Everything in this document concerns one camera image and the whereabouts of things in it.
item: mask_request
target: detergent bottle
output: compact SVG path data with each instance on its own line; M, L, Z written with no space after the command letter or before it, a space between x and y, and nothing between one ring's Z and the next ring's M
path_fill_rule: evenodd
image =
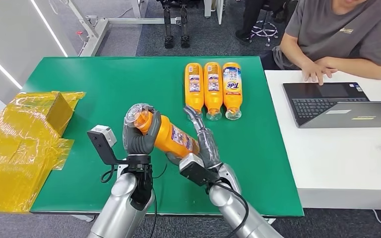
M208 109L206 118L219 120L220 108L223 105L223 77L221 66L216 62L208 62L204 67L205 106Z
M237 63L223 65L223 84L223 101L227 107L226 118L237 120L242 116L240 105L243 101L240 65Z
M188 63L185 68L185 103L202 116L204 104L204 84L202 66Z
M125 121L130 127L138 128L146 134L150 128L153 114L148 110L148 105L138 103L133 105L125 116ZM155 147L163 152L171 152L175 156L183 158L189 153L198 154L198 143L170 123L168 117L161 115L161 126L154 143Z

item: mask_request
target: laptop keyboard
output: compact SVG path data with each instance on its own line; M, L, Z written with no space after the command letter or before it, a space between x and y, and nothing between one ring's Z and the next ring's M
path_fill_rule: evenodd
M315 118L338 102L368 102L367 98L293 99L295 113L299 118Z

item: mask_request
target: gray t-shirt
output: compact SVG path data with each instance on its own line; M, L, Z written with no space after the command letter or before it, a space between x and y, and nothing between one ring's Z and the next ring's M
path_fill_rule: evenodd
M381 0L367 0L337 15L332 0L299 0L285 32L298 38L303 53L323 57L363 58L381 65ZM299 69L277 46L274 59L281 69Z

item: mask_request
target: green table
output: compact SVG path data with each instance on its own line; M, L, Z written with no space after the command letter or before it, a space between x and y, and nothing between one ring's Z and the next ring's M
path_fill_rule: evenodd
M100 182L110 169L103 164L86 134L97 124L108 125L118 139L113 150L124 158L122 124L135 103L149 103L178 128L194 138L184 106L184 69L189 62L237 62L242 67L243 116L224 117L205 124L215 135L221 160L235 170L243 196L261 214L302 216L303 210L287 159L271 96L259 57L125 57L44 58L23 87L25 92L84 91L63 138L75 143L61 171L52 171L31 212L100 212L115 181ZM167 159L155 149L153 175ZM204 188L179 174L168 163L154 181L158 212L164 214L219 214Z

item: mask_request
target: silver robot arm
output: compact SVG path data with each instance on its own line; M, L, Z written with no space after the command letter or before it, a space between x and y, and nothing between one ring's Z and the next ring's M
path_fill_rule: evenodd
M198 156L189 154L180 161L180 174L200 186L208 185L212 204L218 207L232 229L240 226L236 231L238 237L283 238L247 201L246 207L245 202L234 193L241 195L239 182L233 169L220 161L213 133L192 108L186 106L185 112L195 126L200 153Z
M112 150L116 137L108 126L97 125L87 132L102 161L111 165L108 181L117 165L122 165L122 174L112 187L100 215L97 217L88 238L130 238L142 222L148 208L155 199L152 188L152 165L149 154L154 148L155 138L161 125L161 115L154 114L146 135L124 122L123 143L127 157L118 160Z
M131 196L136 189L134 174L122 174L112 187L109 199L97 217L88 238L130 238L154 201L154 192L143 207L134 204Z

